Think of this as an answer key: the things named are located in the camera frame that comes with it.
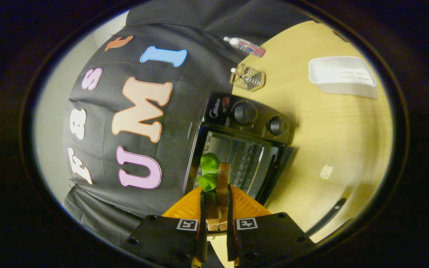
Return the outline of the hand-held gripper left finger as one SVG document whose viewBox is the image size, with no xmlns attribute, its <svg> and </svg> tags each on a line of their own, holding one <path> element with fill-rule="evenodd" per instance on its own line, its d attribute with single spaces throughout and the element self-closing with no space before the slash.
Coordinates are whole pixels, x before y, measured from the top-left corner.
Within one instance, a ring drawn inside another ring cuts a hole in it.
<svg viewBox="0 0 429 268">
<path fill-rule="evenodd" d="M 198 187 L 164 215 L 147 215 L 126 238 L 123 249 L 165 268 L 201 268 L 208 248 L 205 199 Z"/>
</svg>

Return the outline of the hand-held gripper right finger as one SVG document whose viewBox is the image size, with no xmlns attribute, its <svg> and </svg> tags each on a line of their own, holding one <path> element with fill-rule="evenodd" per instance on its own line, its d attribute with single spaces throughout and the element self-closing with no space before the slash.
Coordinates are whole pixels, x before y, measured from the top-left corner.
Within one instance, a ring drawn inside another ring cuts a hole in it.
<svg viewBox="0 0 429 268">
<path fill-rule="evenodd" d="M 285 212 L 239 217 L 238 203 L 245 195 L 228 186 L 228 261 L 236 267 L 277 267 L 310 255 L 316 244 Z"/>
</svg>

